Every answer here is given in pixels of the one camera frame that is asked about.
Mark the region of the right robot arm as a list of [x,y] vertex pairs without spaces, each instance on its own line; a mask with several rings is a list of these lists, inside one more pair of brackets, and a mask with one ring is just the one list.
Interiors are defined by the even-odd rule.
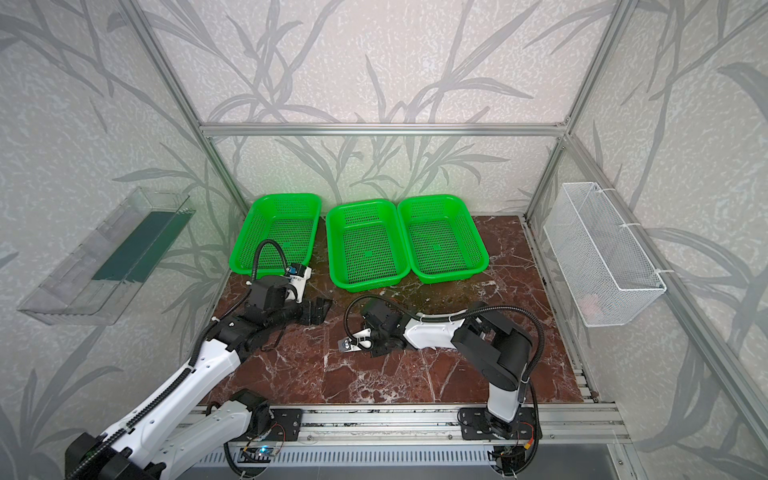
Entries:
[[342,352],[372,357],[396,350],[448,349],[460,353],[488,382],[483,408],[457,414],[465,440],[523,440],[531,449],[540,438],[531,376],[546,340],[543,324],[531,312],[510,305],[474,302],[453,313],[407,310],[381,295],[362,295],[346,308]]

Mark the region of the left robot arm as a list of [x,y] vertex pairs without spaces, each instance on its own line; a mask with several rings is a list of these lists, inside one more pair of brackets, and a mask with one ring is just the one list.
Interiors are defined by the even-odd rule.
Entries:
[[217,447],[240,437],[263,439],[278,427],[268,400],[247,389],[192,426],[178,427],[222,379],[263,350],[273,332],[325,320],[331,300],[304,294],[311,268],[277,254],[280,274],[259,276],[254,264],[247,292],[209,322],[177,372],[103,433],[82,434],[70,444],[66,478],[176,479]]

